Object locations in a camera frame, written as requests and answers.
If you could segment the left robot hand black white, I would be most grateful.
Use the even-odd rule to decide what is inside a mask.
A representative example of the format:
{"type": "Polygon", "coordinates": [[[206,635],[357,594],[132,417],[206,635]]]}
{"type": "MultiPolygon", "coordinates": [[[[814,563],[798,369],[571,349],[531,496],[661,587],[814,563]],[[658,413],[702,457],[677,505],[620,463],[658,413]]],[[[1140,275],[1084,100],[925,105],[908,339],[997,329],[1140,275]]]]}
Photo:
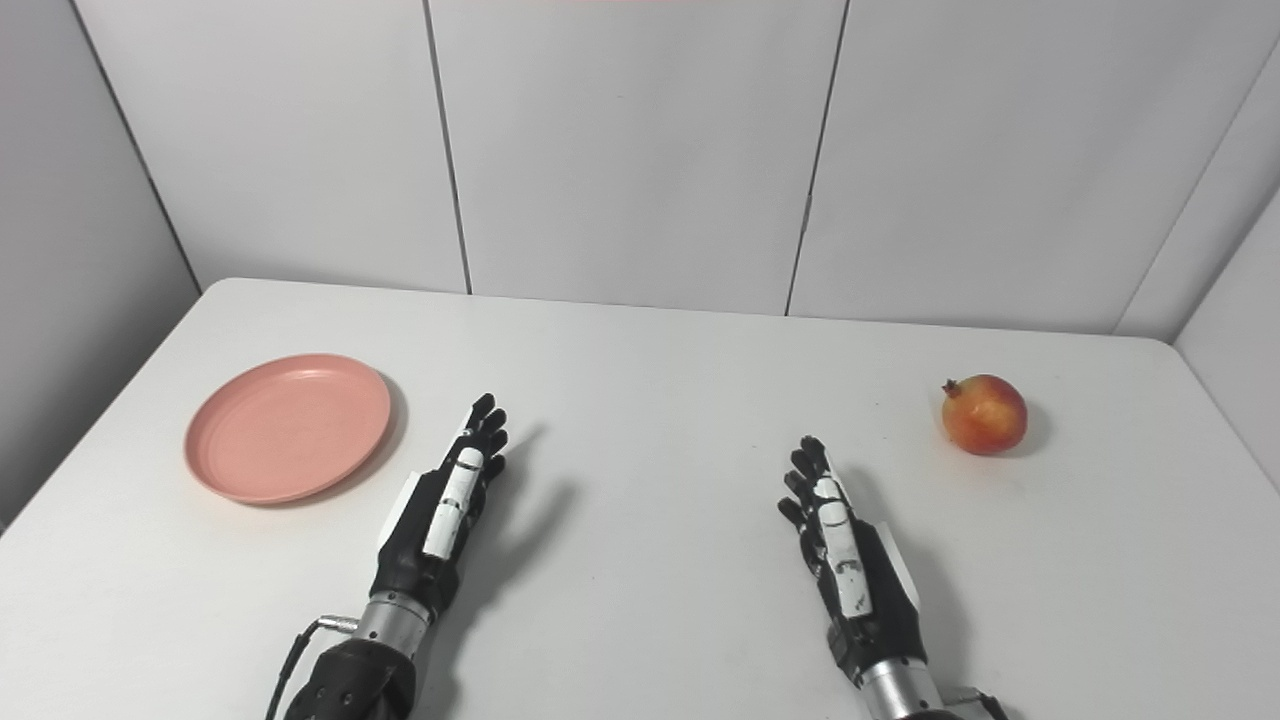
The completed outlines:
{"type": "Polygon", "coordinates": [[[412,477],[381,533],[371,598],[396,596],[435,621],[454,601],[460,559],[481,516],[489,486],[506,469],[506,410],[481,395],[440,464],[412,477]]]}

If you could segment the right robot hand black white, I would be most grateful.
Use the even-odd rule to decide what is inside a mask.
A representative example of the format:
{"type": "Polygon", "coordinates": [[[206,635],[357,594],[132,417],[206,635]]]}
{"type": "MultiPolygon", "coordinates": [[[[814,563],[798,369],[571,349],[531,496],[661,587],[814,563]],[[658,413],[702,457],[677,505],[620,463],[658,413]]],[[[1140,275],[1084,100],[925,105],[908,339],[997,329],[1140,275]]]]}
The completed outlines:
{"type": "Polygon", "coordinates": [[[829,616],[827,642],[851,679],[883,661],[927,662],[920,618],[881,533],[860,519],[826,446],[804,436],[778,501],[829,616]]]}

